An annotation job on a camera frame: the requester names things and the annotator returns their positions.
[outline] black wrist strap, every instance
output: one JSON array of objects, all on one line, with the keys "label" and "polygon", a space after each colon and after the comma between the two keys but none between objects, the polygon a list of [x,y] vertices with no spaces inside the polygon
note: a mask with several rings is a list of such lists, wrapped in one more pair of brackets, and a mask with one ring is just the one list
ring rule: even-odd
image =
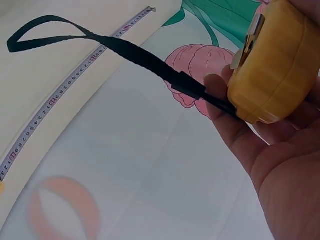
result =
[{"label": "black wrist strap", "polygon": [[[84,33],[83,36],[54,36],[47,38],[39,38],[33,40],[19,41],[28,31],[31,29],[45,23],[49,22],[62,22],[68,23],[75,26],[81,32]],[[129,41],[109,37],[109,36],[100,36],[96,35],[89,30],[68,21],[59,16],[47,15],[36,18],[23,27],[21,27],[10,39],[7,41],[7,47],[11,53],[22,52],[26,50],[31,50],[35,48],[40,48],[46,45],[71,40],[71,39],[88,39],[99,42],[108,49],[117,53],[121,57],[127,59],[128,61],[137,64],[147,70],[153,72],[164,81],[171,84],[172,88],[190,96],[195,100],[200,98],[209,102],[210,104],[216,106],[222,111],[234,116],[236,116],[236,108],[229,102],[225,102],[221,99],[218,99],[214,96],[208,95],[206,93],[206,87],[201,83],[193,79],[191,76],[185,72],[177,72],[172,67],[167,65],[164,61],[153,55],[152,53],[144,50],[143,48],[132,44]]]}]

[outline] printed numbers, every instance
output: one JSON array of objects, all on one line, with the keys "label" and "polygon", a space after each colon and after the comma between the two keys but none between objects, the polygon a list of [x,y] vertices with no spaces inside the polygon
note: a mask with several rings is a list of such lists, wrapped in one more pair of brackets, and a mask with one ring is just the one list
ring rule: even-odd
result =
[{"label": "printed numbers", "polygon": [[50,105],[50,106],[53,106],[53,105],[56,104],[56,102],[57,102],[57,99],[56,99],[56,98],[52,98],[52,99],[50,100],[50,102],[49,102],[49,105]]},{"label": "printed numbers", "polygon": [[14,161],[14,160],[16,159],[16,156],[17,156],[17,154],[13,151],[13,152],[10,154],[9,159],[10,159],[11,161]]}]

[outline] tape measure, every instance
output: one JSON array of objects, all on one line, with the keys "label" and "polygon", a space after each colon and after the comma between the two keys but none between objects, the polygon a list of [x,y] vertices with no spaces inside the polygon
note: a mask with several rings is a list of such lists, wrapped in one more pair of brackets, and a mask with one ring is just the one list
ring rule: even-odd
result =
[{"label": "tape measure", "polygon": [[[131,18],[126,24],[120,27],[111,36],[114,38],[121,38],[127,31],[136,25],[141,19],[147,16],[150,12],[155,12],[156,9],[148,6],[146,9],[138,13],[135,17]],[[27,127],[17,138],[10,151],[4,158],[0,165],[0,194],[3,192],[4,183],[2,182],[15,159],[25,146],[26,142],[30,139],[37,127],[48,115],[50,110],[55,106],[59,99],[68,91],[68,89],[77,81],[77,79],[97,60],[108,48],[104,45],[97,47],[80,65],[63,81],[63,83],[54,91],[54,93],[42,105],[40,110],[35,114],[32,120],[28,123]]]}]

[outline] metal measuring tape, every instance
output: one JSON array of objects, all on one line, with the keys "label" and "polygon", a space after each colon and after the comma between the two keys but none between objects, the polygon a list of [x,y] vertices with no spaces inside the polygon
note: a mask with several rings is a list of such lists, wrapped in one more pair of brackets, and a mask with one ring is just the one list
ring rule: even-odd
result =
[{"label": "metal measuring tape", "polygon": [[[148,6],[146,9],[138,13],[135,17],[130,19],[126,24],[119,28],[112,37],[121,38],[127,31],[129,31],[134,25],[136,25],[141,19],[147,16],[150,12],[155,12],[156,9]],[[54,91],[54,93],[48,98],[48,100],[42,105],[40,110],[35,114],[27,127],[22,131],[17,141],[13,144],[10,151],[4,158],[0,165],[0,192],[4,187],[2,181],[6,177],[10,167],[14,163],[15,159],[23,149],[26,142],[32,136],[42,120],[55,106],[59,99],[67,92],[67,90],[74,84],[77,79],[97,60],[108,48],[104,45],[97,47],[80,65],[63,81],[63,83]]]}]

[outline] green leaf print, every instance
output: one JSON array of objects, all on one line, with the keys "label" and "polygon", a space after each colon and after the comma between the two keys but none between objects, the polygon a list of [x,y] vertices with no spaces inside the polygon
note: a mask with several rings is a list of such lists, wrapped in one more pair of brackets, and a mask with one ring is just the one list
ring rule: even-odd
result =
[{"label": "green leaf print", "polygon": [[178,13],[176,13],[172,18],[170,18],[162,27],[170,26],[173,24],[177,24],[185,19],[186,13],[183,8],[180,9]]},{"label": "green leaf print", "polygon": [[252,0],[184,0],[183,6],[199,20],[217,29],[241,48],[251,21],[261,3]]}]

